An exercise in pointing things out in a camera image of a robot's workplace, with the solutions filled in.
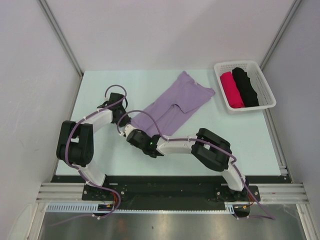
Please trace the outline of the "purple t shirt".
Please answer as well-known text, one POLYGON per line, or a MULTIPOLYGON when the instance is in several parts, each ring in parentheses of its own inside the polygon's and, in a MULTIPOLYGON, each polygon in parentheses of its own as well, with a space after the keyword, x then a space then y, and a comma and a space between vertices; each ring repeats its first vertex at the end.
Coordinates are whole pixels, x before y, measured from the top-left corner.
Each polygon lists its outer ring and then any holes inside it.
POLYGON ((143 112, 132 118, 131 125, 148 136, 172 136, 206 104, 216 92, 197 83, 186 71, 143 112))

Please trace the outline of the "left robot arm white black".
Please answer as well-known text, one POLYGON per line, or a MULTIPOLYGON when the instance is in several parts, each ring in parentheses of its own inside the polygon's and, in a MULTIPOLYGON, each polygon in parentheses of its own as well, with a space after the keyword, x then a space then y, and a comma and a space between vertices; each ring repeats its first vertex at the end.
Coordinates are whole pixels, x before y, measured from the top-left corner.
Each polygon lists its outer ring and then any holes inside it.
POLYGON ((120 127, 130 122, 125 115, 128 101, 126 96, 112 92, 96 111, 78 122, 65 120, 61 124, 56 156, 69 167, 78 171, 85 182, 93 188, 93 194, 100 200, 110 196, 111 188, 104 184, 106 175, 99 170, 94 157, 94 134, 109 124, 120 127))

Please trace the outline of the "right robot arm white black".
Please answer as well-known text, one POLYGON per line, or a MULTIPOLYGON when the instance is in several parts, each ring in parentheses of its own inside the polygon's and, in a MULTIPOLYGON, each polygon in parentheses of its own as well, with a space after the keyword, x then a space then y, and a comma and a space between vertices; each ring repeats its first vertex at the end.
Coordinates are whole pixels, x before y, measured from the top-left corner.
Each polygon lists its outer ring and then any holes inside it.
POLYGON ((181 138, 161 134, 150 137, 128 124, 122 135, 128 143, 152 158, 172 154, 193 155, 205 167, 221 174, 235 200, 242 201, 249 194, 246 177, 235 165, 237 159, 232 155, 230 143, 206 128, 200 128, 195 135, 181 138))

